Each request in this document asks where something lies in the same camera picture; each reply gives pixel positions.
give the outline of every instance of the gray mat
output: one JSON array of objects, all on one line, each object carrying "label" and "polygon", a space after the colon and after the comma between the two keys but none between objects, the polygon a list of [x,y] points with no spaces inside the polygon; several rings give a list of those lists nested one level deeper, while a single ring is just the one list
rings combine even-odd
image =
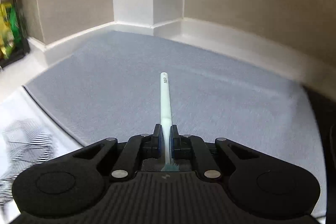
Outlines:
[{"label": "gray mat", "polygon": [[110,32],[89,41],[26,88],[84,145],[127,141],[160,122],[160,73],[170,81],[173,123],[206,142],[226,137],[312,172],[326,211],[323,149],[302,87],[226,56],[169,40]]}]

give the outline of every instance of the black rack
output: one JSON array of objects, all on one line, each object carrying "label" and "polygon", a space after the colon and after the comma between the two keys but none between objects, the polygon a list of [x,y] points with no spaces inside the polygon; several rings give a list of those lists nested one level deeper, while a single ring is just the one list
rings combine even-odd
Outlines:
[{"label": "black rack", "polygon": [[0,60],[0,70],[2,70],[4,67],[14,63],[15,61],[24,58],[25,55],[30,52],[30,47],[29,47],[29,44],[28,44],[28,40],[24,36],[24,33],[22,31],[22,26],[21,26],[21,23],[20,23],[20,17],[19,17],[19,12],[18,12],[18,8],[17,8],[16,0],[13,0],[13,6],[14,6],[15,11],[16,11],[16,18],[17,18],[17,24],[18,24],[19,32],[20,32],[20,36],[21,36],[22,47],[21,48],[15,47],[8,59]]}]

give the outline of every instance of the gray fabric surface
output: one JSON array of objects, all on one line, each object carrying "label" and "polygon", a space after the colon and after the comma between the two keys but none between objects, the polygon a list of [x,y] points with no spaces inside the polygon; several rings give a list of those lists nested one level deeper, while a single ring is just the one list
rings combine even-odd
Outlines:
[{"label": "gray fabric surface", "polygon": [[110,32],[89,41],[26,88],[83,144],[127,141],[160,122],[160,73],[170,81],[173,123],[207,142],[226,137],[312,172],[326,211],[320,135],[302,87],[226,56],[169,40]]}]

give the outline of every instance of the silver screw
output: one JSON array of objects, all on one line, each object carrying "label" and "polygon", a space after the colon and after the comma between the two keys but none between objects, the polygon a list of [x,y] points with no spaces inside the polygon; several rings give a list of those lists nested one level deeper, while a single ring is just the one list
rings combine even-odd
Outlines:
[{"label": "silver screw", "polygon": [[204,176],[207,177],[208,179],[216,179],[221,176],[221,173],[218,172],[217,170],[207,170],[204,172]]},{"label": "silver screw", "polygon": [[126,170],[115,170],[111,175],[116,179],[122,179],[128,176],[128,172]]}]

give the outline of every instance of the white baseboard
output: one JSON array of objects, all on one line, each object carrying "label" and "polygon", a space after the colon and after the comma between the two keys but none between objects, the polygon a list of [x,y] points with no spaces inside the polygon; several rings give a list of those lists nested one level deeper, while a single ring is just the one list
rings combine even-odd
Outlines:
[{"label": "white baseboard", "polygon": [[154,26],[110,22],[49,45],[30,38],[38,61],[51,66],[68,57],[90,38],[112,30],[154,35],[218,52],[301,82],[336,100],[336,68],[292,48],[231,27],[191,18]]}]

